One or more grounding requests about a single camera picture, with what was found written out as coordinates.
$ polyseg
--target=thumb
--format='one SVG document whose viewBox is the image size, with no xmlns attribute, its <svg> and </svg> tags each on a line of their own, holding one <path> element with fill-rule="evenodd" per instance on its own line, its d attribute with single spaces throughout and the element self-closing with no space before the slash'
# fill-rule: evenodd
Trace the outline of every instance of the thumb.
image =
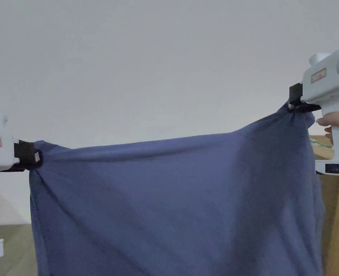
<svg viewBox="0 0 339 276">
<path fill-rule="evenodd" d="M 339 127 L 339 112 L 325 114 L 323 118 L 318 119 L 316 122 L 323 127 L 328 125 Z"/>
</svg>

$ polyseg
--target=blue towel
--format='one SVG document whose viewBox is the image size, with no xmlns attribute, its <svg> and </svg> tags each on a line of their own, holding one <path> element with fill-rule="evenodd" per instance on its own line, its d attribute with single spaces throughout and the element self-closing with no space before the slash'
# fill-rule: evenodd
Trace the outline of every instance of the blue towel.
<svg viewBox="0 0 339 276">
<path fill-rule="evenodd" d="M 68 149 L 36 142 L 40 276 L 322 275 L 312 114 L 236 132 Z"/>
</svg>

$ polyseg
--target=white wall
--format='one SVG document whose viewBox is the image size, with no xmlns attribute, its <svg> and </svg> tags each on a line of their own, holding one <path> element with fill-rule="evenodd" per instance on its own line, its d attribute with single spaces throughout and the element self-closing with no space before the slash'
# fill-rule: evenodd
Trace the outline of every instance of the white wall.
<svg viewBox="0 0 339 276">
<path fill-rule="evenodd" d="M 16 138 L 67 147 L 231 132 L 338 48 L 339 1 L 0 0 L 0 110 Z M 26 222 L 28 192 L 0 175 Z"/>
</svg>

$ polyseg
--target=green object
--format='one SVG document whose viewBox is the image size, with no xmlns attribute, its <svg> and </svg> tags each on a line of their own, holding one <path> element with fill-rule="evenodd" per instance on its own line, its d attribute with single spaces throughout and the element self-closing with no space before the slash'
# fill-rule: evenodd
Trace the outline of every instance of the green object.
<svg viewBox="0 0 339 276">
<path fill-rule="evenodd" d="M 310 138 L 310 141 L 311 141 L 311 144 L 316 144 L 317 146 L 322 147 L 322 148 L 327 148 L 327 149 L 332 149 L 333 148 L 332 146 L 328 146 L 328 145 L 323 144 L 323 143 L 321 143 L 321 142 L 319 142 L 319 141 L 317 141 L 315 139 L 312 139 L 312 138 Z"/>
</svg>

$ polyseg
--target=red label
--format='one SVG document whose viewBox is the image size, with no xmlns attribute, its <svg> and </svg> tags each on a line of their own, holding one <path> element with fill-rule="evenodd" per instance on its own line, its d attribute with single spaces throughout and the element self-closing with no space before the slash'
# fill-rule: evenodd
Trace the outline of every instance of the red label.
<svg viewBox="0 0 339 276">
<path fill-rule="evenodd" d="M 311 76 L 311 83 L 317 82 L 318 80 L 324 78 L 326 76 L 326 68 L 320 70 Z"/>
</svg>

